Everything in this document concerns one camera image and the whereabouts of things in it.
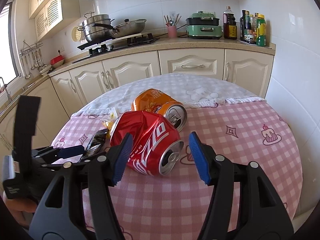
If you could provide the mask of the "person left hand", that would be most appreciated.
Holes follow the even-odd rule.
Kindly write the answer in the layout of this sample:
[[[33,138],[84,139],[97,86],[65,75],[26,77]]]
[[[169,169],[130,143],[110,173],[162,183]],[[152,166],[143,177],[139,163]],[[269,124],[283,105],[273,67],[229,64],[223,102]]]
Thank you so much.
[[[23,227],[28,228],[30,225],[30,219],[25,217],[25,213],[34,213],[37,208],[37,204],[25,198],[8,199],[5,192],[3,192],[3,201],[10,213],[16,219],[16,221]]]

